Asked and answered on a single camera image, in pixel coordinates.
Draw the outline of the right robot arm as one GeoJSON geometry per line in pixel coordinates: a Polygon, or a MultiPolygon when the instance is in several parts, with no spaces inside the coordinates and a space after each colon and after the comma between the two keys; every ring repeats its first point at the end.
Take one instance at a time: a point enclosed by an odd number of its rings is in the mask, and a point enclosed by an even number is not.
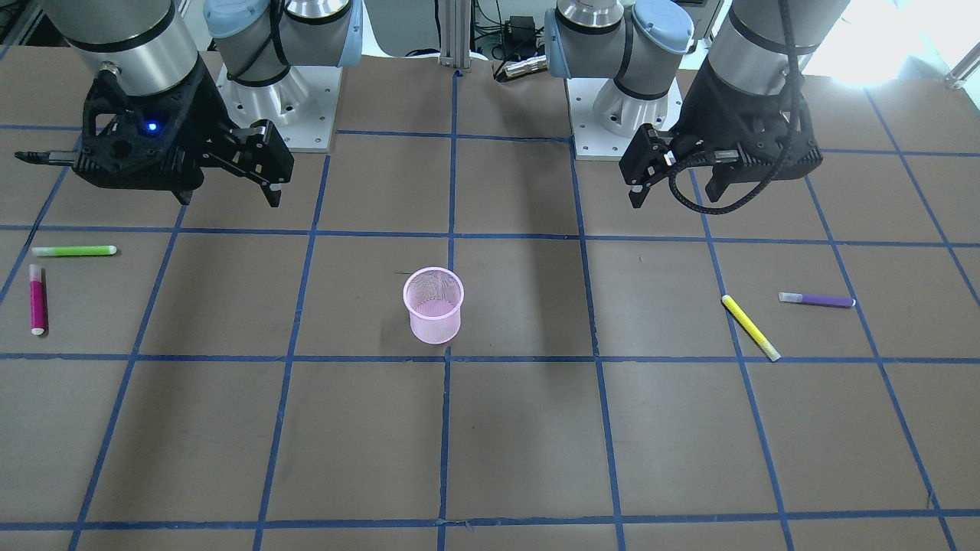
{"type": "Polygon", "coordinates": [[[294,157],[283,126],[314,118],[302,67],[350,67],[363,55],[361,1],[207,1],[207,31],[227,82],[211,77],[172,1],[43,1],[93,73],[74,151],[17,152],[67,166],[88,184],[167,191],[182,205],[206,168],[259,185],[279,206],[294,157]]]}

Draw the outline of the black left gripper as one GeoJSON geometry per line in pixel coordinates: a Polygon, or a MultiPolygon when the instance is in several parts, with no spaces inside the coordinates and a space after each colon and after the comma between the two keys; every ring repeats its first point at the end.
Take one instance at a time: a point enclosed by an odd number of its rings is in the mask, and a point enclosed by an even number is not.
{"type": "Polygon", "coordinates": [[[643,206],[652,186],[668,179],[680,204],[692,204],[677,185],[689,168],[711,167],[708,201],[717,202],[732,184],[755,184],[738,204],[748,204],[774,181],[794,181],[823,162],[813,135],[809,106],[801,91],[802,75],[790,73],[775,95],[753,95],[725,83],[704,62],[672,128],[671,147],[651,123],[642,123],[619,160],[632,208],[643,206]],[[675,166],[666,157],[672,152],[675,166]]]}

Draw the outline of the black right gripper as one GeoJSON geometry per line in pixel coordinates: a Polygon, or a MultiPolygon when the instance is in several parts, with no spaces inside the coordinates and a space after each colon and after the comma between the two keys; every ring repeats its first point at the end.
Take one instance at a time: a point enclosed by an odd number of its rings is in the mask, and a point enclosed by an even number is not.
{"type": "Polygon", "coordinates": [[[269,119],[238,128],[209,67],[197,58],[170,90],[133,96],[121,66],[102,63],[83,104],[83,139],[70,166],[88,184],[125,191],[167,191],[187,205],[204,168],[252,182],[279,208],[295,159],[269,119]]]}

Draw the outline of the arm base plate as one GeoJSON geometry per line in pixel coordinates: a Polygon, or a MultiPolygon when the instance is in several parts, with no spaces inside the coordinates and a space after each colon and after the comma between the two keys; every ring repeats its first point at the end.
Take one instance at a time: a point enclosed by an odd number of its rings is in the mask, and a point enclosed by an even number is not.
{"type": "Polygon", "coordinates": [[[640,100],[624,94],[610,78],[570,78],[567,97],[575,156],[592,161],[619,160],[643,123],[667,132],[682,106],[677,80],[665,96],[640,100]]]}
{"type": "Polygon", "coordinates": [[[340,67],[292,67],[279,83],[249,87],[232,83],[221,67],[217,87],[236,125],[269,119],[291,152],[325,154],[332,146],[342,74],[340,67]]]}

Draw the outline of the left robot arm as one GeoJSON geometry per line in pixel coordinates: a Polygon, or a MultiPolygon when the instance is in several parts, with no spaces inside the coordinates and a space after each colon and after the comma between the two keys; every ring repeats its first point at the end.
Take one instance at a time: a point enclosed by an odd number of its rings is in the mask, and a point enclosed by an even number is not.
{"type": "Polygon", "coordinates": [[[605,80],[596,112],[630,140],[619,170],[633,208],[665,181],[687,209],[724,215],[822,163],[802,69],[846,7],[732,2],[666,130],[651,109],[668,103],[695,31],[675,2],[559,1],[545,15],[544,52],[554,77],[605,80]]]}

